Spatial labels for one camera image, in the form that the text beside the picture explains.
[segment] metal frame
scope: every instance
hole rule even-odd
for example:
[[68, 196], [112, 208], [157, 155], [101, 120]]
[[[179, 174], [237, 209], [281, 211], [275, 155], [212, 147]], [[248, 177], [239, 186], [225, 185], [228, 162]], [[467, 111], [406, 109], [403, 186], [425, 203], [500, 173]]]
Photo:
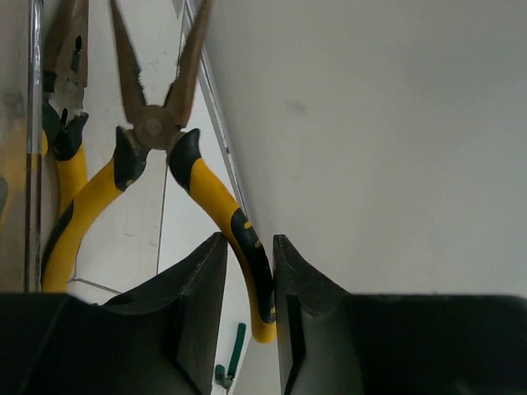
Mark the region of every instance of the metal frame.
[[40, 211], [42, 187], [42, 8], [43, 0], [27, 0], [28, 63], [26, 101], [26, 240], [24, 291], [40, 289]]
[[[190, 27], [192, 26], [194, 16], [196, 15], [196, 4], [194, 0], [183, 1], [183, 25], [181, 28], [181, 32], [182, 34], [187, 35], [190, 32]], [[214, 132], [216, 133], [218, 143], [220, 144], [223, 160], [225, 162], [229, 178], [234, 188], [236, 200], [243, 208], [247, 216], [251, 218], [250, 210], [244, 200], [245, 194], [243, 185], [241, 183], [240, 178], [238, 177], [237, 169], [239, 169], [239, 167], [236, 165], [236, 158], [233, 156], [232, 149], [230, 148], [232, 145], [229, 130], [226, 126], [225, 115], [223, 113], [222, 105], [219, 100], [220, 96], [218, 95], [216, 84], [214, 82], [214, 76], [212, 74], [212, 67], [209, 61], [207, 48], [203, 49], [198, 81], [202, 87], [203, 96], [205, 97], [205, 103], [208, 108], [208, 113], [211, 117], [212, 126], [214, 127]]]

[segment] rusty metal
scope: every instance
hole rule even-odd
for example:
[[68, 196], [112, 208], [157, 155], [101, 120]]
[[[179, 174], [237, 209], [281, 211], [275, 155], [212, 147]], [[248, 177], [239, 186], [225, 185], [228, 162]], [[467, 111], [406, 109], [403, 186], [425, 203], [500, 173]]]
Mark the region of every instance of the rusty metal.
[[62, 0], [44, 44], [44, 71], [56, 75], [54, 104], [71, 115], [82, 110], [88, 83], [88, 14], [89, 0]]
[[124, 114], [132, 134], [147, 149], [170, 151], [183, 135], [194, 102], [203, 42], [207, 35], [212, 0], [203, 0], [178, 61], [179, 74], [170, 84], [163, 106], [147, 105], [139, 79], [141, 68], [116, 0], [110, 0], [119, 82]]

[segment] white wall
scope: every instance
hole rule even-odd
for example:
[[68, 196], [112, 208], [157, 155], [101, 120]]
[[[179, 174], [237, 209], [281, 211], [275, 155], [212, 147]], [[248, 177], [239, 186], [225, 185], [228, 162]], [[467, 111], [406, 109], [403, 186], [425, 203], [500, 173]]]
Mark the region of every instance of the white wall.
[[[218, 2], [208, 50], [268, 251], [284, 233], [353, 292], [527, 295], [525, 15]], [[237, 392], [277, 381], [277, 353], [251, 344]]]

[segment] yellow handle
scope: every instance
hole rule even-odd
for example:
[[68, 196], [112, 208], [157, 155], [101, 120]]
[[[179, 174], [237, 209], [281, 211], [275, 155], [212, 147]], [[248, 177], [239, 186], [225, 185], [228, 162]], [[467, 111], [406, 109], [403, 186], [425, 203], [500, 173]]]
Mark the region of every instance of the yellow handle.
[[64, 292], [82, 238], [91, 224], [123, 191], [114, 184], [114, 158], [81, 189], [54, 227], [43, 256], [42, 290]]
[[57, 160], [60, 199], [58, 212], [62, 214], [88, 182], [86, 153], [81, 144], [77, 153], [69, 160]]
[[[249, 293], [251, 329], [254, 339], [260, 343], [269, 343], [276, 337], [276, 323], [274, 319], [266, 323], [262, 320], [261, 314], [274, 317], [273, 306], [260, 306], [256, 294], [256, 286], [259, 278], [255, 278], [250, 263], [240, 246], [240, 243], [233, 234], [231, 223], [236, 213], [240, 213], [240, 205], [231, 196], [225, 185], [218, 177], [207, 167], [203, 159], [198, 159], [192, 166], [190, 175], [190, 197], [212, 218], [218, 225], [222, 233], [232, 246], [238, 261], [240, 262], [241, 271], [244, 274], [245, 284]], [[245, 218], [242, 226], [246, 230], [252, 230], [252, 225]], [[263, 246], [256, 240], [252, 246], [255, 249], [262, 249]]]
[[231, 244], [249, 293], [253, 337], [260, 343], [272, 342], [276, 337], [276, 316], [273, 276], [267, 255], [238, 202], [205, 165], [198, 143], [198, 129], [179, 139], [168, 153], [170, 172]]
[[[147, 151], [136, 150], [133, 138], [122, 128], [117, 128], [115, 136], [111, 161], [79, 191], [51, 232], [42, 257], [44, 291], [66, 290], [82, 238], [91, 224], [145, 169]], [[82, 157], [70, 165], [74, 163], [82, 164]]]

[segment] pliers jaw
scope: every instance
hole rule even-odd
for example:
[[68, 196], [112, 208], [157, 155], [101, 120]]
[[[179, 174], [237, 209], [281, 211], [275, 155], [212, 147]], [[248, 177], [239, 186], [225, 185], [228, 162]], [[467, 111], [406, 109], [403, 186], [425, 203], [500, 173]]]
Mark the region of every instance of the pliers jaw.
[[110, 0], [110, 8], [125, 117], [133, 125], [133, 135], [140, 145], [170, 154], [189, 121], [212, 0], [202, 1], [178, 61], [179, 75], [170, 84], [162, 107], [147, 105], [139, 79], [141, 68], [116, 0]]
[[44, 93], [58, 114], [82, 111], [88, 80], [89, 0], [63, 0], [44, 43]]

